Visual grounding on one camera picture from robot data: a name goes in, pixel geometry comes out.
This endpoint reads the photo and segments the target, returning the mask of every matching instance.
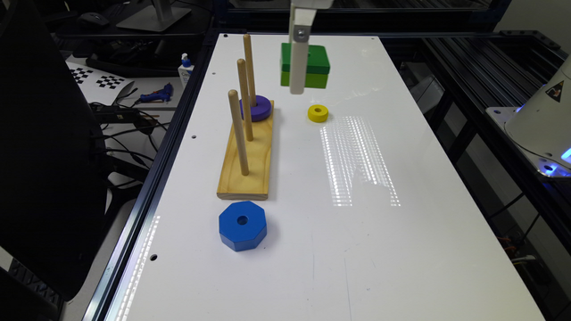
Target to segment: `wooden peg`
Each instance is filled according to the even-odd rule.
[[[248,157],[246,155],[246,142],[244,140],[244,130],[242,129],[238,92],[234,89],[230,90],[228,92],[228,100],[230,101],[230,110],[232,111],[232,122],[234,123],[234,135],[236,136],[236,148],[240,160],[240,169],[242,170],[242,175],[247,176],[250,174],[250,170],[248,169]]]
[[[240,95],[242,96],[246,139],[248,142],[251,142],[253,140],[252,111],[250,110],[250,99],[248,99],[248,81],[246,80],[246,62],[244,59],[238,59],[238,78],[240,79]]]
[[[248,90],[250,91],[250,106],[256,107],[258,103],[256,102],[256,84],[253,80],[252,40],[248,34],[244,35],[244,51],[246,55],[246,69],[248,74]]]

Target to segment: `yellow ring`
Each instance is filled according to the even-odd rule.
[[[313,105],[307,110],[307,117],[313,122],[324,122],[329,117],[329,110],[324,105]]]

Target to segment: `green block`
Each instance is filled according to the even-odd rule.
[[[292,60],[292,44],[282,44],[282,71],[289,72]],[[307,58],[307,73],[328,75],[331,66],[327,58],[327,52],[323,45],[310,45],[309,56]]]
[[[325,89],[327,86],[328,78],[329,75],[307,73],[305,74],[305,87]],[[281,85],[289,86],[289,72],[282,71]]]

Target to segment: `hole in blue block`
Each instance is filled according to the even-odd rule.
[[[238,218],[238,224],[239,225],[244,225],[246,223],[248,223],[248,217],[243,215],[243,216]]]

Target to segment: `blue octagonal block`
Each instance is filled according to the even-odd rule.
[[[219,216],[219,232],[234,251],[255,249],[268,233],[264,209],[250,201],[231,204]]]

